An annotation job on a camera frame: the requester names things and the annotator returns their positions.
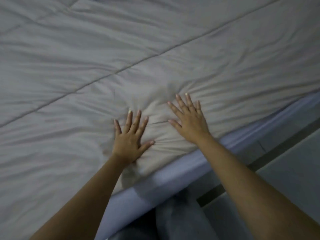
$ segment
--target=finger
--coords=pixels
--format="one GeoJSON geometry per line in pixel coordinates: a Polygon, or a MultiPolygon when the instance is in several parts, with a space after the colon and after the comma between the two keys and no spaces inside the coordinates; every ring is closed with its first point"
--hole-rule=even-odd
{"type": "Polygon", "coordinates": [[[115,128],[115,136],[118,136],[121,134],[121,127],[119,125],[119,122],[117,120],[114,120],[114,128],[115,128]]]}
{"type": "Polygon", "coordinates": [[[148,124],[149,118],[146,117],[142,123],[142,125],[139,127],[139,129],[136,132],[136,135],[138,136],[138,138],[140,139],[144,133],[144,130],[146,129],[146,126],[148,124]]]}
{"type": "Polygon", "coordinates": [[[168,102],[168,105],[170,107],[170,109],[172,110],[172,112],[174,112],[174,114],[179,118],[182,119],[183,117],[183,113],[171,102],[168,102]]]}
{"type": "Polygon", "coordinates": [[[140,155],[142,155],[146,150],[148,150],[150,148],[150,146],[152,146],[155,143],[154,140],[148,141],[145,144],[143,144],[140,148],[139,148],[139,152],[140,155]]]}
{"type": "Polygon", "coordinates": [[[128,131],[130,130],[130,127],[131,127],[131,123],[132,123],[132,111],[129,110],[128,116],[127,116],[127,121],[126,121],[125,126],[123,128],[123,133],[128,133],[128,131]]]}
{"type": "Polygon", "coordinates": [[[184,101],[182,100],[182,98],[180,97],[180,95],[176,94],[176,100],[182,110],[183,113],[187,113],[189,112],[188,107],[186,106],[186,104],[184,103],[184,101]]]}
{"type": "Polygon", "coordinates": [[[168,120],[168,122],[181,134],[182,126],[177,121],[168,120]]]}
{"type": "Polygon", "coordinates": [[[203,115],[203,114],[202,114],[202,111],[201,111],[200,101],[197,101],[196,110],[197,110],[197,113],[198,113],[199,115],[203,115]]]}
{"type": "Polygon", "coordinates": [[[140,118],[141,118],[141,111],[138,110],[137,116],[135,117],[134,122],[130,127],[130,130],[129,130],[130,133],[136,133],[140,124],[140,118]]]}
{"type": "Polygon", "coordinates": [[[196,111],[196,109],[195,109],[195,107],[193,105],[193,102],[191,100],[191,97],[190,97],[190,95],[188,93],[186,93],[186,103],[188,104],[190,112],[195,112],[196,111]]]}

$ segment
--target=forearm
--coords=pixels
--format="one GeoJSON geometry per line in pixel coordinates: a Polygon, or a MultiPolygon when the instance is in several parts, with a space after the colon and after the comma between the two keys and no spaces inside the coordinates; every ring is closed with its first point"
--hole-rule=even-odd
{"type": "Polygon", "coordinates": [[[213,138],[199,143],[256,239],[319,237],[319,226],[213,138]]]}
{"type": "Polygon", "coordinates": [[[31,239],[94,239],[123,169],[121,160],[116,156],[110,157],[82,189],[31,239]]]}

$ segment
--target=mattress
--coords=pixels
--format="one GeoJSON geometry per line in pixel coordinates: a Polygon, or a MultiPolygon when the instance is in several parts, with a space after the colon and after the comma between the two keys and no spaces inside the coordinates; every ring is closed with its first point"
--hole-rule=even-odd
{"type": "MultiPolygon", "coordinates": [[[[264,119],[227,134],[220,139],[220,143],[236,154],[295,114],[319,105],[320,92],[310,94],[264,119]]],[[[95,239],[105,240],[210,170],[211,166],[205,157],[196,150],[168,164],[134,187],[115,194],[109,201],[95,239]],[[126,207],[127,202],[130,202],[130,208],[126,207]]]]}
{"type": "Polygon", "coordinates": [[[1,239],[30,236],[98,171],[129,109],[156,144],[114,193],[196,149],[167,123],[176,93],[221,138],[320,88],[318,0],[0,2],[1,239]]]}

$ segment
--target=bedsheet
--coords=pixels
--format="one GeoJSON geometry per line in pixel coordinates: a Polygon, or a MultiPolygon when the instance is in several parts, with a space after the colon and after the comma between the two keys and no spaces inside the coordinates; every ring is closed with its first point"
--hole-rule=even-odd
{"type": "Polygon", "coordinates": [[[195,150],[167,123],[176,93],[221,138],[320,88],[319,0],[0,2],[1,239],[30,236],[98,171],[129,109],[156,144],[114,193],[195,150]]]}
{"type": "MultiPolygon", "coordinates": [[[[220,139],[220,143],[236,154],[296,113],[318,105],[320,92],[310,94],[275,114],[227,134],[220,139]]],[[[163,167],[134,187],[115,194],[109,201],[95,240],[110,237],[210,170],[202,153],[196,150],[163,167]]]]}

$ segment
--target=leg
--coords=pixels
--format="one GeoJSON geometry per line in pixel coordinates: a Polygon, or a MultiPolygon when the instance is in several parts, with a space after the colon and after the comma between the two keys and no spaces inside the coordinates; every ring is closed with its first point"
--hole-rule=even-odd
{"type": "Polygon", "coordinates": [[[157,206],[155,216],[161,240],[218,240],[201,207],[186,190],[157,206]]]}
{"type": "Polygon", "coordinates": [[[158,240],[154,210],[136,219],[108,240],[158,240]]]}

